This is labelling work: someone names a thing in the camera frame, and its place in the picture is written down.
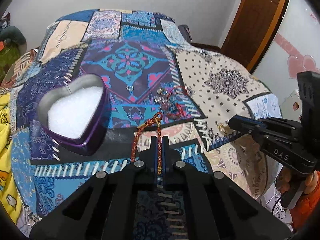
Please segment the yellow cartoon blanket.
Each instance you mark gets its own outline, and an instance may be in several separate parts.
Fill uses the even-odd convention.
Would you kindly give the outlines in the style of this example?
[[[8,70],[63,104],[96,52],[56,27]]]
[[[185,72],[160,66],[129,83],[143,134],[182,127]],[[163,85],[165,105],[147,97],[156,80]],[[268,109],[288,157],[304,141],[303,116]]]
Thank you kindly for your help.
[[[1,124],[0,124],[0,171],[1,171],[1,204],[11,220],[17,224],[22,211],[17,187],[11,170],[12,138],[10,130],[10,94],[1,95]]]

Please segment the purple heart-shaped jewelry box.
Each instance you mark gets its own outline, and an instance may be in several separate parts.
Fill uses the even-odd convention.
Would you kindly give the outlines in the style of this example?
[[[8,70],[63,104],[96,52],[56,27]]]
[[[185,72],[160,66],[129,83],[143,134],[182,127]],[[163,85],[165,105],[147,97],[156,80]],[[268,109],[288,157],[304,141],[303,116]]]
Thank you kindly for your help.
[[[79,155],[93,155],[106,134],[111,103],[102,77],[85,74],[48,91],[37,117],[59,145]]]

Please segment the gold earring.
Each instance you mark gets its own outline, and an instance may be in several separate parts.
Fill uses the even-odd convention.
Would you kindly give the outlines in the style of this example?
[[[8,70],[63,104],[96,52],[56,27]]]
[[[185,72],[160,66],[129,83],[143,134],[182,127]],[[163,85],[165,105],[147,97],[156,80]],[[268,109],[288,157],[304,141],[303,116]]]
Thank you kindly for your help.
[[[230,127],[228,125],[223,124],[223,123],[217,124],[217,129],[219,130],[219,132],[221,134],[228,134],[231,131]]]

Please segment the silver crystal earrings pile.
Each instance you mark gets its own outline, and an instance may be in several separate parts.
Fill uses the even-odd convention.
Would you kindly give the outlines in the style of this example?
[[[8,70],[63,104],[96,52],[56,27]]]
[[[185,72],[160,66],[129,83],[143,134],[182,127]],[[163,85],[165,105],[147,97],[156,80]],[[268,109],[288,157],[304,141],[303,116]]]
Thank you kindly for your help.
[[[175,101],[173,99],[173,90],[168,91],[165,88],[157,89],[157,95],[154,98],[154,102],[160,105],[160,109],[167,111],[173,108]]]

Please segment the pile of clothes and boxes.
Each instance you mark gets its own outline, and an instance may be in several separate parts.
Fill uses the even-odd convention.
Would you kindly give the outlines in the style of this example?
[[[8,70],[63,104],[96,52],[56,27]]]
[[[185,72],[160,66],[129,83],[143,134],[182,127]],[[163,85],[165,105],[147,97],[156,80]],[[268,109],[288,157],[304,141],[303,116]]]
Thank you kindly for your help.
[[[11,14],[1,18],[1,82],[10,67],[25,52],[27,41],[22,32],[11,25]]]

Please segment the blue patchwork blanket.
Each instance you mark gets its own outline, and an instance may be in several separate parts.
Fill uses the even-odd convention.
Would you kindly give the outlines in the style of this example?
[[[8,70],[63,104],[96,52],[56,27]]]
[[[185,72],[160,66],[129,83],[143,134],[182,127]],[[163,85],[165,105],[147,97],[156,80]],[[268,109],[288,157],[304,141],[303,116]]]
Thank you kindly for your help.
[[[46,92],[85,74],[102,77],[111,103],[104,140],[90,156],[63,148],[37,117]],[[154,102],[159,88],[173,90],[172,109]],[[157,112],[162,135],[199,171],[223,172],[254,199],[277,175],[278,163],[251,137],[217,129],[236,114],[280,117],[277,97],[237,61],[192,46],[157,12],[95,9],[59,18],[15,81],[9,106],[11,167],[22,202],[17,227],[26,236],[95,173],[128,165],[137,127]]]

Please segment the orange clothed person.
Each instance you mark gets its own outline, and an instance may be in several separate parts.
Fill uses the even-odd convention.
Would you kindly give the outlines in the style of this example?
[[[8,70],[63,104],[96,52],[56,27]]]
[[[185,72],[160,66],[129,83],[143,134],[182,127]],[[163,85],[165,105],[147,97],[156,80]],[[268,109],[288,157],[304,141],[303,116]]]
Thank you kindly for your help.
[[[276,188],[281,194],[290,188],[291,170],[282,168],[276,183]],[[297,231],[308,220],[319,201],[319,171],[314,171],[305,180],[306,188],[299,198],[295,207],[290,211],[292,217],[292,228]]]

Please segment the brown wooden door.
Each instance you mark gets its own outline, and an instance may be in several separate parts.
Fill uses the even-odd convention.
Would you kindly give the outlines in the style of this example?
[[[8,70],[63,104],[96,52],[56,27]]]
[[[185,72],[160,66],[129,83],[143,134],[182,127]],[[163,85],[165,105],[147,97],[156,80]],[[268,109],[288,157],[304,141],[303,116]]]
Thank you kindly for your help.
[[[289,0],[241,0],[221,52],[253,73],[271,44]]]

